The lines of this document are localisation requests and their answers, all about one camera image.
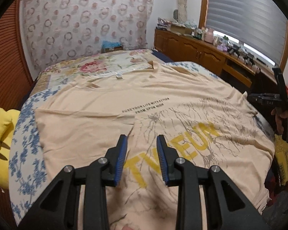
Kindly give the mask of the pink floral bedspread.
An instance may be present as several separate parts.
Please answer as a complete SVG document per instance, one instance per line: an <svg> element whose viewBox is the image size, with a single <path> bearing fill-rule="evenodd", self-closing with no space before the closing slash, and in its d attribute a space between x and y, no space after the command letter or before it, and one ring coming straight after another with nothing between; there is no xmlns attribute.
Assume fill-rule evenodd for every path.
<svg viewBox="0 0 288 230"><path fill-rule="evenodd" d="M151 49L118 50L63 61L47 67L39 74L31 95L57 85L67 84L78 76L96 79L147 69L150 67L150 61L164 63Z"/></svg>

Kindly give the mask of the navy blue bed sheet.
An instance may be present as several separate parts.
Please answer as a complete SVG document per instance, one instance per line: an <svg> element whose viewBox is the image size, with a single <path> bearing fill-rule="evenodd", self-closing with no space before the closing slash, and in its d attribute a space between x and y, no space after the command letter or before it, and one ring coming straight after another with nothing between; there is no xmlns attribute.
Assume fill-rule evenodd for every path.
<svg viewBox="0 0 288 230"><path fill-rule="evenodd" d="M169 58L168 56L164 55L163 53L161 52L158 52L156 50L151 50L151 53L152 55L154 55L155 57L157 57L158 59L162 60L163 62L165 63L170 63L172 62L173 60L171 58Z"/></svg>

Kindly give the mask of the grey window blind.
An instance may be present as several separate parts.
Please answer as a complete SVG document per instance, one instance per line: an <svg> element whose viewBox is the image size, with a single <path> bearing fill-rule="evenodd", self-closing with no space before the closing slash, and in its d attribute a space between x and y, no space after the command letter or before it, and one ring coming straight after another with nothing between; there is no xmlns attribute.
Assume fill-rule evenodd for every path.
<svg viewBox="0 0 288 230"><path fill-rule="evenodd" d="M206 26L281 62L287 19L272 0L208 0Z"/></svg>

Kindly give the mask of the circle patterned curtain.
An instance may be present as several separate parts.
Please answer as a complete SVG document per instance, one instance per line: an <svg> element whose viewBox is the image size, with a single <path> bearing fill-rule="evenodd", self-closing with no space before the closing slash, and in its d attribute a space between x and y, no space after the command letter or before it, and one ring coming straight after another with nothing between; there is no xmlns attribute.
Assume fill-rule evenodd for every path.
<svg viewBox="0 0 288 230"><path fill-rule="evenodd" d="M154 0L21 0L29 64L41 72L99 53L105 43L147 47Z"/></svg>

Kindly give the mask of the yellow plush toy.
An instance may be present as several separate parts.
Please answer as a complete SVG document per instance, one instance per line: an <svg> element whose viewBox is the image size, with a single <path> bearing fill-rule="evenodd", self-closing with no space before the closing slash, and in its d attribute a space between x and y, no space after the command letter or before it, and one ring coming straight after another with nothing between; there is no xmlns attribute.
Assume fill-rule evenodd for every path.
<svg viewBox="0 0 288 230"><path fill-rule="evenodd" d="M0 108L0 187L9 189L9 154L20 111Z"/></svg>

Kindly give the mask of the wooden sideboard cabinet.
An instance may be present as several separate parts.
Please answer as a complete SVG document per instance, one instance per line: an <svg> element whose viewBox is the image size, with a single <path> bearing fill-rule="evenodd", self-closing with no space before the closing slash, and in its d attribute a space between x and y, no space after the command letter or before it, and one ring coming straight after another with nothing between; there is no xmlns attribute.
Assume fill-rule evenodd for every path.
<svg viewBox="0 0 288 230"><path fill-rule="evenodd" d="M236 88L254 93L271 92L277 88L275 80L263 69L255 71L236 56L193 37L155 29L154 47L172 61L197 63Z"/></svg>

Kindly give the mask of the blue item on box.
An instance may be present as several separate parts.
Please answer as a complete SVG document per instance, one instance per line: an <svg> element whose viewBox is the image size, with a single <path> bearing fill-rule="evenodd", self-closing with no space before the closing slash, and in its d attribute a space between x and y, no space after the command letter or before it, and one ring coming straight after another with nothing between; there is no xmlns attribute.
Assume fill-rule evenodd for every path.
<svg viewBox="0 0 288 230"><path fill-rule="evenodd" d="M123 45L120 42L110 42L104 40L101 45L101 52L108 53L111 51L123 50Z"/></svg>

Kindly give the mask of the pink bottle on sideboard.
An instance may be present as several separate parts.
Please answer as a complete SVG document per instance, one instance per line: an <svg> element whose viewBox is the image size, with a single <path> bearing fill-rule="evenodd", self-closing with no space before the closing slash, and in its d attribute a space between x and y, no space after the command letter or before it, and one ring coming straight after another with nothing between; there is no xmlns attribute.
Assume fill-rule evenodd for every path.
<svg viewBox="0 0 288 230"><path fill-rule="evenodd" d="M214 30L209 28L205 32L204 41L210 44L214 42Z"/></svg>

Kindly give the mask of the brown louvered wardrobe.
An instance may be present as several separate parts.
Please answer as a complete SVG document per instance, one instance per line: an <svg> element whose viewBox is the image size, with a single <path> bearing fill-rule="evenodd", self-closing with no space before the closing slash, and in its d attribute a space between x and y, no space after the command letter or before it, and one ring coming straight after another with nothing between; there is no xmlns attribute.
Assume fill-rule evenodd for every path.
<svg viewBox="0 0 288 230"><path fill-rule="evenodd" d="M28 70L20 36L20 0L0 18L0 108L19 109L33 79Z"/></svg>

